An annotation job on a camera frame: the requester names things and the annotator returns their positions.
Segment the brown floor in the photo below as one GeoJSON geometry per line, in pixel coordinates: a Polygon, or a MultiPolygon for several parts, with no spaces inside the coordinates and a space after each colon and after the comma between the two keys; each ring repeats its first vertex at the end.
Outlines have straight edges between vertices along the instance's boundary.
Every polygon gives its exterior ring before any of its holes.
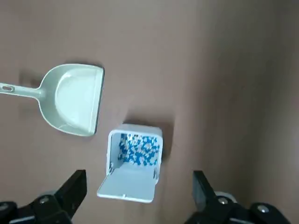
{"type": "Polygon", "coordinates": [[[0,81],[38,85],[65,62],[106,69],[98,132],[51,128],[37,103],[0,96],[0,199],[26,204],[78,168],[88,195],[74,223],[183,223],[192,171],[243,204],[299,223],[299,5],[294,0],[2,0],[0,81]],[[107,136],[157,125],[165,151],[156,197],[96,197],[107,136]]]}

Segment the white dustpan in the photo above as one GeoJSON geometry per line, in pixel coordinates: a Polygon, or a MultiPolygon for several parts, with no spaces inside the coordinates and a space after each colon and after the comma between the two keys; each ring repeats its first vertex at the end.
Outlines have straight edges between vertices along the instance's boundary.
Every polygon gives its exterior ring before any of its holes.
{"type": "Polygon", "coordinates": [[[0,83],[0,93],[34,98],[52,127],[91,136],[96,133],[103,79],[103,68],[62,64],[51,69],[37,89],[0,83]]]}

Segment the box lid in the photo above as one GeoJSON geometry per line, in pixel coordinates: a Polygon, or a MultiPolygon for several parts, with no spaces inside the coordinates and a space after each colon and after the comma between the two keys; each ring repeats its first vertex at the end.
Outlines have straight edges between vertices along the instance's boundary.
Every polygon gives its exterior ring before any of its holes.
{"type": "Polygon", "coordinates": [[[154,199],[155,184],[154,168],[127,169],[122,166],[112,170],[106,176],[97,195],[99,197],[150,203],[154,199]]]}

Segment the dustpan handle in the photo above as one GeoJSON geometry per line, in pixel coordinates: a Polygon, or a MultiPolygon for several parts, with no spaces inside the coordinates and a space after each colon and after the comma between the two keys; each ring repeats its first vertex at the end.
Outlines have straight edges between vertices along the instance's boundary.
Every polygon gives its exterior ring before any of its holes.
{"type": "Polygon", "coordinates": [[[31,97],[39,99],[42,96],[42,91],[38,89],[0,83],[0,93],[21,97],[31,97]]]}

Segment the plastic container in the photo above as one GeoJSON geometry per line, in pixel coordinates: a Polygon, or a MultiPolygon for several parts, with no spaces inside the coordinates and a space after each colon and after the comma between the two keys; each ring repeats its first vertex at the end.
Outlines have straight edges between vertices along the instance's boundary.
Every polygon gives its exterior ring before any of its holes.
{"type": "Polygon", "coordinates": [[[158,127],[123,124],[108,138],[106,177],[97,196],[142,203],[154,199],[163,149],[158,127]]]}

